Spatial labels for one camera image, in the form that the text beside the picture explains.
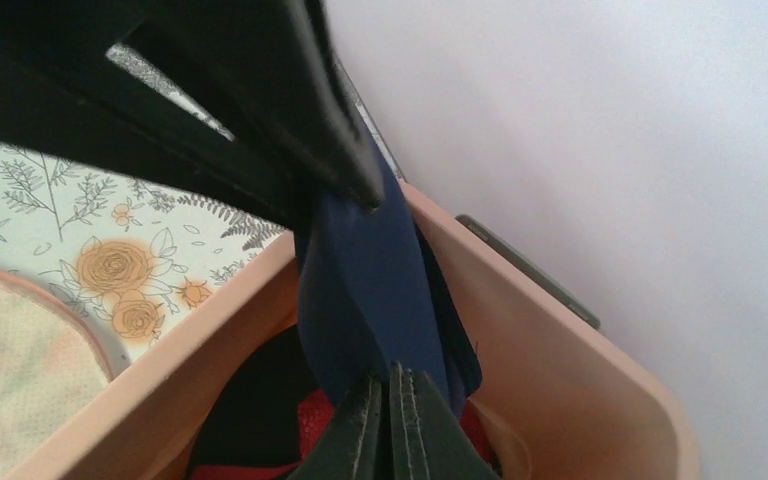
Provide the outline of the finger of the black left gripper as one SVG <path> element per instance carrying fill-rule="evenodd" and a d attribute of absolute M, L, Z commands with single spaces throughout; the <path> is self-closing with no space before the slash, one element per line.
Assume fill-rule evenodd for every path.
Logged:
<path fill-rule="evenodd" d="M 232 134 L 219 176 L 276 210 L 326 189 L 384 199 L 371 142 L 337 70 L 320 1 L 158 1 L 125 44 Z"/>
<path fill-rule="evenodd" d="M 310 222 L 273 161 L 105 58 L 48 64 L 0 42 L 0 142 L 199 193 L 289 229 Z"/>

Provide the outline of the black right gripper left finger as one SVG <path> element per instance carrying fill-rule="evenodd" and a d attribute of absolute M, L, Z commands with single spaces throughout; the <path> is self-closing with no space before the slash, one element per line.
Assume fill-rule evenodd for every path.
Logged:
<path fill-rule="evenodd" d="M 310 454 L 288 479 L 378 479 L 381 411 L 380 380 L 367 377 L 357 382 L 336 408 Z"/>

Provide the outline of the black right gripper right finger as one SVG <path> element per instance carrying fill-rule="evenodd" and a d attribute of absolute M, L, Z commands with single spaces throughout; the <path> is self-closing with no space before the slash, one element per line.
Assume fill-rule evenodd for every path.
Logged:
<path fill-rule="evenodd" d="M 398 480 L 480 480 L 499 476 L 461 428 L 430 377 L 393 365 L 390 448 Z"/>

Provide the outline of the navy blue bra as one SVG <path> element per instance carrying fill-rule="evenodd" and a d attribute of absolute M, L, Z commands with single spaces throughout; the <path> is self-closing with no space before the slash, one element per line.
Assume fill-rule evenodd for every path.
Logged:
<path fill-rule="evenodd" d="M 427 373 L 461 418 L 481 366 L 399 182 L 372 135 L 363 138 L 383 176 L 383 203 L 368 212 L 319 189 L 310 219 L 293 232 L 302 351 L 332 405 L 400 365 Z"/>

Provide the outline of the floral peach mesh laundry bag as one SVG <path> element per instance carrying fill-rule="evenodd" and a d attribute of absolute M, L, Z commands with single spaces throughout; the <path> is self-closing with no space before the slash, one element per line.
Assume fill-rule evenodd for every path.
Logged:
<path fill-rule="evenodd" d="M 0 271 L 0 479 L 115 376 L 100 341 L 71 308 Z"/>

